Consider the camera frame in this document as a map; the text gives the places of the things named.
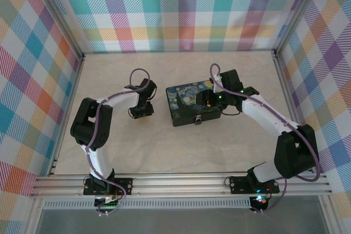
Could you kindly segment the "black starry night painted box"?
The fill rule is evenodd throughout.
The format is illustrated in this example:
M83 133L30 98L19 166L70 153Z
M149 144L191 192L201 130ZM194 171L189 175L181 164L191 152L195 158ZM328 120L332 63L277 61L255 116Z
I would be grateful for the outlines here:
M166 96L174 127L195 124L197 115L201 115L202 122L217 119L221 116L220 109L202 106L202 104L196 102L196 95L203 90L213 91L213 84L206 80L166 88Z

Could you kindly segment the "aluminium side rail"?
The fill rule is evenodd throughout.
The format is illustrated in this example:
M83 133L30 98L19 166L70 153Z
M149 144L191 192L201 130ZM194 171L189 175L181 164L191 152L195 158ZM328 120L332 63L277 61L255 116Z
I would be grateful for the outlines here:
M74 102L77 88L79 85L79 81L81 78L85 58L86 58L86 53L83 53L83 55L79 61L79 64L78 64L76 79L75 79L73 86L72 86L72 89L71 89L69 102L67 105L66 112L64 114L63 123L62 123L60 130L59 130L60 133L59 133L57 141L54 145L53 152L52 152L51 158L50 158L49 163L48 163L48 168L44 174L45 176L51 176L52 174L54 174L54 170L56 167L54 163L57 162L57 160L59 158L60 150L61 150L61 147L63 144L63 139L65 137L65 132L67 130L68 121L69 121L70 114L72 111L73 102Z
M281 64L274 50L271 51L271 55L273 58L273 62L275 68L278 73L278 78L281 83L281 87L283 90L283 94L286 100L287 108L290 114L290 119L294 122L298 123L298 117L296 115L296 109L293 106L293 100L290 95L287 80L281 68ZM291 167L292 172L295 175L300 175L300 173L310 170L315 166L315 161L313 158L313 154L315 154L314 149L312 149L312 153L310 153L310 149L302 140L302 138L293 130L288 132L288 135L284 135L282 140L278 140L282 142L286 142L287 146L283 147L282 150L279 146L279 164L283 161L288 161L288 167Z

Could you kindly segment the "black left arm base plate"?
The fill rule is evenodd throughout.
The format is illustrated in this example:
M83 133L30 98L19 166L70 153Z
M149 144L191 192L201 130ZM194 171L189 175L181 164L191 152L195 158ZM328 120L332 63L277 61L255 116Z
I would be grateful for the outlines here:
M132 178L113 178L115 184L120 185L125 189L127 195L132 193L133 179ZM83 180L84 196L108 196L108 195L123 195L123 190L113 184L109 184L104 180L95 177L86 177Z

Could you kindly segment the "long aluminium mounting rail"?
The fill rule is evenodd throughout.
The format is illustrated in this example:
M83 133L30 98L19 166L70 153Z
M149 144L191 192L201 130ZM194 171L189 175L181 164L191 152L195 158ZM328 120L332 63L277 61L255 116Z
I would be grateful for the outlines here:
M229 197L230 188L224 180L228 175L244 173L140 173L119 174L118 178L132 178L132 192L128 198L188 198ZM84 174L54 174L36 180L32 198L82 198ZM332 194L325 174L316 182L299 178L287 181L287 196L321 196Z

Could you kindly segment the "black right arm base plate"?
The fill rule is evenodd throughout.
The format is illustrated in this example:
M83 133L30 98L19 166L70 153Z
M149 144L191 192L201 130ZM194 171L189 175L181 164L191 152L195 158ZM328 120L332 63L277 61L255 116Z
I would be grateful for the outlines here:
M258 182L248 176L231 176L229 178L231 194L271 194L279 193L279 184L275 180Z

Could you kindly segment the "aluminium frame post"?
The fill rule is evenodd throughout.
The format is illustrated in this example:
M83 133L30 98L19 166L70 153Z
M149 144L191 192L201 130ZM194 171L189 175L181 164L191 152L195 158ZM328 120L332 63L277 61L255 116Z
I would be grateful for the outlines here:
M305 11L307 10L311 1L312 0L299 0L299 2L297 3L296 10L292 14L290 22L287 24L284 32L282 33L281 38L279 39L279 42L273 49L276 57L278 57L282 53L283 49L288 44L294 30L296 29L302 16L305 14Z
M61 29L64 37L66 38L68 44L70 47L73 49L73 52L77 57L80 59L84 58L84 52L80 48L78 42L76 41L75 37L73 36L73 33L71 32L67 22L64 19L64 16L59 9L57 3L55 0L43 0L45 5L47 6L47 9L51 13L54 21L58 24L58 27Z

